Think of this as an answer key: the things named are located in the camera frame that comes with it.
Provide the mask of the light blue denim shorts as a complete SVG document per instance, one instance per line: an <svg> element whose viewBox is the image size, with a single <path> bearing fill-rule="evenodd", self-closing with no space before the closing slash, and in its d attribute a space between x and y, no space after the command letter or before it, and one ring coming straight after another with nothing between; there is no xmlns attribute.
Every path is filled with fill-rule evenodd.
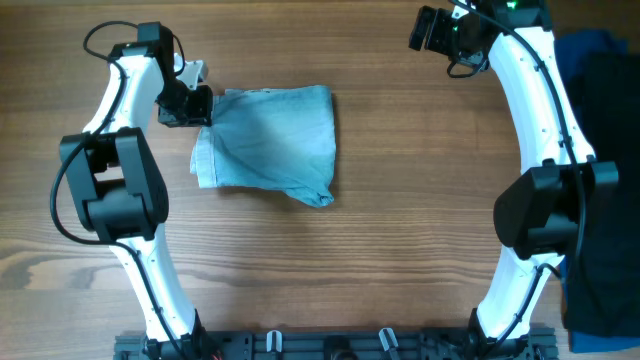
<svg viewBox="0 0 640 360"><path fill-rule="evenodd" d="M281 191L321 208L334 201L336 152L329 87L227 89L213 98L212 125L198 134L190 172L201 188Z"/></svg>

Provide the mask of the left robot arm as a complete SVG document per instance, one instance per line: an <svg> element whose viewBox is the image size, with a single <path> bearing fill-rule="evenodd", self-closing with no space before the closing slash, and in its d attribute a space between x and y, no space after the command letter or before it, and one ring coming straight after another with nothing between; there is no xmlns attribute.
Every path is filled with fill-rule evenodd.
<svg viewBox="0 0 640 360"><path fill-rule="evenodd" d="M169 127L212 123L213 94L202 61L188 62L159 22L135 25L132 42L103 56L110 79L98 110L62 138L50 191L52 222L66 238L106 246L119 259L145 317L141 339L118 343L118 359L219 359L181 287L168 251L166 184L145 137L156 117Z"/></svg>

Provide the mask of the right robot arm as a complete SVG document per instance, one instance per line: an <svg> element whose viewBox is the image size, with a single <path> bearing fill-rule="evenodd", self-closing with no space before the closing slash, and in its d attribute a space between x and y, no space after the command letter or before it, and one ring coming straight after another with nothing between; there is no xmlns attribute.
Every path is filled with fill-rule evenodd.
<svg viewBox="0 0 640 360"><path fill-rule="evenodd" d="M413 50L446 56L466 77L493 71L505 93L519 144L518 179L496 200L500 257L465 331L425 334L432 359L548 359L550 329L531 316L550 277L565 280L590 220L611 196L618 172L583 135L562 83L548 6L542 1L456 1L425 6L409 38Z"/></svg>

